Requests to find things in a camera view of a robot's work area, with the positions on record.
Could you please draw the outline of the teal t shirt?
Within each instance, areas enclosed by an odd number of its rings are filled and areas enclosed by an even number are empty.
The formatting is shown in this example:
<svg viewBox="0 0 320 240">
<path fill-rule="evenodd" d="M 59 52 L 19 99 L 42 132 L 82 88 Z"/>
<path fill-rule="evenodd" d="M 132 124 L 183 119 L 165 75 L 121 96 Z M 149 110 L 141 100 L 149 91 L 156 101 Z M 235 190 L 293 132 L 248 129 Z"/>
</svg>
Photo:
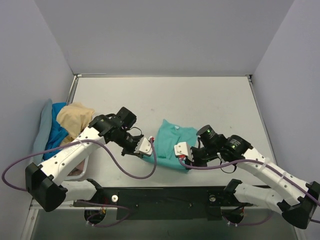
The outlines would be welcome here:
<svg viewBox="0 0 320 240">
<path fill-rule="evenodd" d="M 176 158 L 174 146 L 181 142 L 195 146 L 196 133 L 197 130 L 194 127 L 182 127 L 163 119 L 154 141 L 157 165 L 184 173 L 188 172 Z"/>
</svg>

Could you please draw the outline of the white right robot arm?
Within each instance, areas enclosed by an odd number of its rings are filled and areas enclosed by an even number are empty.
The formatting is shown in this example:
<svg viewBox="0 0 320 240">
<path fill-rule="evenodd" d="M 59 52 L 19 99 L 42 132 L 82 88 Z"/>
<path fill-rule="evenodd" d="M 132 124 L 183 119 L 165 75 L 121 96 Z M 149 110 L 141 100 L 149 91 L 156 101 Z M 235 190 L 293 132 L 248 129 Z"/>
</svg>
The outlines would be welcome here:
<svg viewBox="0 0 320 240">
<path fill-rule="evenodd" d="M 207 163 L 219 159 L 252 174 L 269 188 L 259 188 L 232 180 L 223 192 L 229 205 L 237 202 L 263 206 L 281 214 L 296 228 L 305 230 L 320 205 L 320 184 L 299 179 L 263 156 L 255 147 L 238 135 L 225 137 L 205 125 L 197 133 L 202 147 L 189 146 L 186 163 L 204 169 Z"/>
</svg>

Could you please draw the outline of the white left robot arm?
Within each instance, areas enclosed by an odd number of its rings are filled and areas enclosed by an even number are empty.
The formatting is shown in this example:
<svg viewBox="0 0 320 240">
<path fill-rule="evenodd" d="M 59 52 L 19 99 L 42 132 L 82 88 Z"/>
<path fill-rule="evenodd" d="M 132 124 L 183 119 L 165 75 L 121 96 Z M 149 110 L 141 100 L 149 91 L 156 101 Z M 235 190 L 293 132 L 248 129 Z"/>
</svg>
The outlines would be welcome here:
<svg viewBox="0 0 320 240">
<path fill-rule="evenodd" d="M 100 185 L 92 180 L 68 181 L 68 174 L 90 154 L 109 142 L 122 148 L 122 155 L 142 157 L 153 153 L 149 138 L 143 134 L 133 136 L 130 128 L 137 117 L 122 107 L 118 113 L 96 116 L 71 142 L 50 159 L 36 165 L 30 163 L 25 169 L 28 193 L 46 212 L 51 212 L 64 201 L 86 200 L 98 206 L 103 200 Z"/>
</svg>

